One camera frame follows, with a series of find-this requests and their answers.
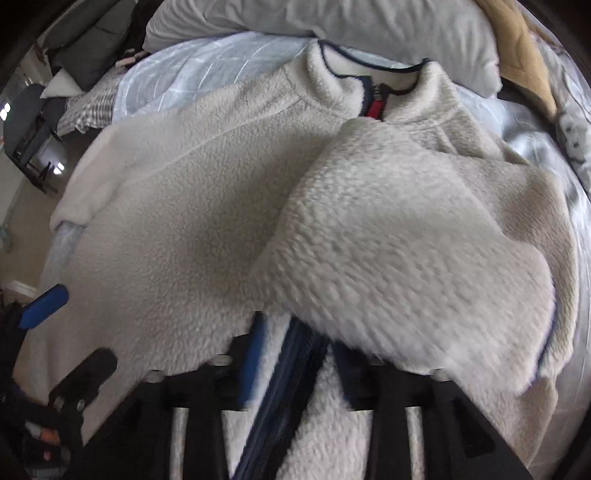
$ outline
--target gray cushion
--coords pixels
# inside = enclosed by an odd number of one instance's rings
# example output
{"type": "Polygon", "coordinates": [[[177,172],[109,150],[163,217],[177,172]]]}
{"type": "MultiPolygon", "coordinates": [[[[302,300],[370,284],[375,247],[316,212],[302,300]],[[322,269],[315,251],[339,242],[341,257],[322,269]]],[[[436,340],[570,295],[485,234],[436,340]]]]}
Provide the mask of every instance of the gray cushion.
{"type": "Polygon", "coordinates": [[[94,25],[119,0],[84,0],[70,8],[55,23],[45,40],[43,48],[61,48],[72,43],[94,25]]]}
{"type": "Polygon", "coordinates": [[[492,27],[472,0],[164,0],[144,48],[242,30],[316,35],[407,64],[429,57],[482,96],[502,86],[492,27]]]}
{"type": "Polygon", "coordinates": [[[78,40],[62,48],[52,67],[66,69],[82,90],[89,91],[114,64],[134,7],[134,0],[120,0],[78,40]]]}

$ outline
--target gray bedding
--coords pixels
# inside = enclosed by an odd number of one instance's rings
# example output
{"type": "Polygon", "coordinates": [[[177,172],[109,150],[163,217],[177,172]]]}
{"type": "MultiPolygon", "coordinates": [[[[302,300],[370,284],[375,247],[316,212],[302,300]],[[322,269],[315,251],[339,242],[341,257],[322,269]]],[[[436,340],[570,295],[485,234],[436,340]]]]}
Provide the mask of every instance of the gray bedding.
{"type": "MultiPolygon", "coordinates": [[[[252,78],[289,61],[305,47],[302,38],[243,33],[224,39],[200,39],[168,48],[140,62],[122,79],[113,121],[127,116],[181,107],[199,95],[228,83],[252,78]]],[[[373,55],[352,52],[363,60],[399,65],[373,55]]],[[[559,400],[541,450],[531,470],[535,478],[549,476],[568,449],[591,400],[591,203],[577,176],[561,153],[551,127],[527,107],[499,99],[483,99],[458,87],[466,109],[491,133],[515,151],[548,171],[563,185],[578,243],[580,298],[574,356],[558,378],[559,400]]],[[[41,288],[59,281],[83,228],[59,226],[52,243],[41,288]]]]}

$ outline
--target navy blue trim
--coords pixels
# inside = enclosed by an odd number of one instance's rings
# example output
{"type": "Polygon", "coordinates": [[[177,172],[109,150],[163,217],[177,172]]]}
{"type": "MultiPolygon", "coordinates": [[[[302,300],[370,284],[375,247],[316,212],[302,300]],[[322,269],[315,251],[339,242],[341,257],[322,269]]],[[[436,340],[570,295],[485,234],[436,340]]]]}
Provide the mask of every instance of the navy blue trim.
{"type": "Polygon", "coordinates": [[[328,343],[292,317],[232,480],[274,478],[311,396],[328,343]]]}
{"type": "Polygon", "coordinates": [[[361,78],[357,75],[339,75],[338,73],[335,73],[329,66],[328,62],[326,61],[326,57],[324,56],[324,48],[328,47],[328,48],[332,48],[333,50],[335,50],[337,53],[339,53],[340,55],[342,55],[343,57],[345,57],[347,60],[353,61],[359,65],[363,65],[364,67],[370,68],[370,69],[374,69],[374,70],[380,70],[382,72],[391,72],[391,73],[412,73],[412,72],[418,72],[419,70],[421,70],[427,63],[429,63],[430,61],[432,61],[430,58],[425,57],[423,58],[423,60],[421,61],[421,63],[417,64],[417,65],[412,65],[410,67],[405,67],[403,69],[395,69],[395,68],[389,68],[389,67],[382,67],[380,65],[373,65],[371,63],[367,63],[363,60],[360,60],[356,57],[353,57],[350,53],[348,53],[347,51],[344,51],[342,48],[340,48],[338,45],[335,45],[334,43],[328,41],[328,40],[319,40],[318,41],[318,45],[320,46],[320,53],[322,55],[322,60],[324,60],[325,65],[327,66],[327,68],[330,70],[330,72],[338,78],[347,78],[347,77],[354,77],[354,78],[361,78]]]}
{"type": "MultiPolygon", "coordinates": [[[[425,57],[425,58],[423,58],[423,61],[417,65],[413,65],[411,67],[406,67],[403,69],[395,69],[395,68],[389,68],[389,67],[382,67],[380,65],[372,65],[372,64],[367,63],[363,60],[357,59],[357,58],[353,57],[351,54],[349,54],[348,52],[344,51],[339,46],[335,45],[332,42],[329,42],[328,40],[319,40],[318,45],[320,46],[320,55],[322,56],[322,61],[324,62],[324,65],[329,70],[329,72],[332,73],[332,75],[334,75],[335,77],[340,78],[340,79],[355,78],[355,79],[360,80],[363,83],[363,88],[364,88],[365,94],[363,97],[363,107],[361,108],[361,112],[360,112],[359,116],[366,116],[369,111],[369,107],[372,104],[372,101],[373,101],[373,92],[372,92],[373,80],[372,80],[372,77],[370,75],[341,75],[341,74],[336,73],[332,68],[330,68],[329,63],[326,61],[326,56],[324,55],[325,48],[332,48],[339,55],[345,57],[347,60],[357,63],[358,65],[363,65],[364,67],[367,67],[372,70],[380,70],[382,72],[390,72],[390,73],[419,72],[427,63],[432,61],[431,59],[425,57]]],[[[382,92],[382,97],[383,97],[384,103],[385,103],[386,99],[388,98],[388,95],[390,95],[390,94],[392,94],[392,95],[406,95],[406,94],[412,92],[417,87],[417,85],[418,85],[418,78],[409,88],[406,88],[404,90],[395,90],[390,85],[386,85],[386,84],[380,85],[380,90],[382,92]]]]}

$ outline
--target blue handle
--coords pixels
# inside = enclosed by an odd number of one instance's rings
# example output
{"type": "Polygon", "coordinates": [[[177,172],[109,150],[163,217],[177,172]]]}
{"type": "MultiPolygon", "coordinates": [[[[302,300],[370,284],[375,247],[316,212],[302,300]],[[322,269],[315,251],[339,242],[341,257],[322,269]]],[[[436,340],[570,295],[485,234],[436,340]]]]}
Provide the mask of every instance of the blue handle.
{"type": "Polygon", "coordinates": [[[68,298],[68,291],[64,285],[58,284],[50,288],[23,309],[19,328],[23,330],[35,328],[49,315],[68,303],[68,298]]]}

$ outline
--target wall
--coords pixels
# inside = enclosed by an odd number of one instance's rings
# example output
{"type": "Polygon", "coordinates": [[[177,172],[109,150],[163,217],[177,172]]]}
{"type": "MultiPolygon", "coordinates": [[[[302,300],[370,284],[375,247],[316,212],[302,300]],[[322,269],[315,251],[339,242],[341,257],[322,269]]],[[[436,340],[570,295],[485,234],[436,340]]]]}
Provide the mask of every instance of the wall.
{"type": "Polygon", "coordinates": [[[20,170],[0,151],[0,225],[7,221],[24,178],[20,170]]]}

